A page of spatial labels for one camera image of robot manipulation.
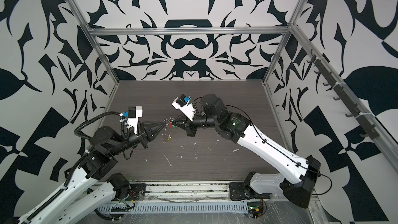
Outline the green lit circuit board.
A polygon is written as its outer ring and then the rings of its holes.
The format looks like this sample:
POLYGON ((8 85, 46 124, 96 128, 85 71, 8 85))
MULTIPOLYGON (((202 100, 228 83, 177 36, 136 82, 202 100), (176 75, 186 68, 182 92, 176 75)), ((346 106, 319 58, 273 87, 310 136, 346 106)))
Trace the green lit circuit board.
POLYGON ((261 202, 249 202, 248 203, 248 216, 253 219, 257 219, 263 216, 267 211, 267 205, 264 201, 261 202))

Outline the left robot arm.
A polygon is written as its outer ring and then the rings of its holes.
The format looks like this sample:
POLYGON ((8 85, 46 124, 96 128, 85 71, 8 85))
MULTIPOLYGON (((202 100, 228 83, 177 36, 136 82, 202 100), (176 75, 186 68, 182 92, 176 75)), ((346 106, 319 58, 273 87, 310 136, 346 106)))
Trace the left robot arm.
POLYGON ((101 180, 117 163, 116 155, 148 146, 166 126, 162 122, 142 122, 138 130, 123 137, 109 126, 100 127, 89 138, 90 150, 72 166, 65 182, 27 213, 10 217, 7 224, 75 224, 114 199, 122 203, 129 197, 130 183, 121 174, 111 175, 98 189, 80 196, 101 180))

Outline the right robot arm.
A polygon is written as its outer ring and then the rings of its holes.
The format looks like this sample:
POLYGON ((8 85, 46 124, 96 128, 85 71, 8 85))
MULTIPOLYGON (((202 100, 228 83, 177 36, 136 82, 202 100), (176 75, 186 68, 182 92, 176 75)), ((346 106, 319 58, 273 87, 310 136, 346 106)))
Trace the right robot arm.
POLYGON ((250 173, 246 180, 246 193, 254 198, 261 194, 282 193, 291 203, 308 208, 315 185, 322 173, 321 163, 313 156, 300 157, 285 149, 262 133, 243 110, 230 112, 223 100, 215 94, 200 98, 201 109, 182 94, 173 100, 172 106, 183 113, 173 125, 194 137, 199 128, 213 128, 224 139, 230 140, 272 165, 277 171, 275 179, 260 173, 250 173))

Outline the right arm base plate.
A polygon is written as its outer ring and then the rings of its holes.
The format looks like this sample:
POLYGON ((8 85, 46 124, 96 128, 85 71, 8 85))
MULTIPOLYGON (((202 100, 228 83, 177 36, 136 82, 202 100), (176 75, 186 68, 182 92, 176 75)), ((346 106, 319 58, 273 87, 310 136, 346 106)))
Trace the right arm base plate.
POLYGON ((232 182, 229 183, 229 198, 232 201, 251 200, 258 197, 247 184, 232 182))

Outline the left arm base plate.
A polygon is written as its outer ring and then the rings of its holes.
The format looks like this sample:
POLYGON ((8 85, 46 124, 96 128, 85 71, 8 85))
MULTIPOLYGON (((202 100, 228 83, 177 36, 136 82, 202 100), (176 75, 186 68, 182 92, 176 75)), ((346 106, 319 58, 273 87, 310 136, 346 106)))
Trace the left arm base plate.
POLYGON ((146 183, 132 183, 127 190, 126 201, 138 201, 146 195, 146 183))

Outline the large wire keyring red sleeve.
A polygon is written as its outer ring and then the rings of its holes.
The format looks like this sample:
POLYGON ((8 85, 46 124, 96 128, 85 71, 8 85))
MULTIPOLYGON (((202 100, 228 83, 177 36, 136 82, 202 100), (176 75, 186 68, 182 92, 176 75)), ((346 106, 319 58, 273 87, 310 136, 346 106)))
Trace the large wire keyring red sleeve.
POLYGON ((167 125, 171 126, 171 127, 174 125, 174 124, 173 124, 174 121, 175 121, 175 118, 169 118, 169 119, 164 120, 164 122, 165 122, 167 125))

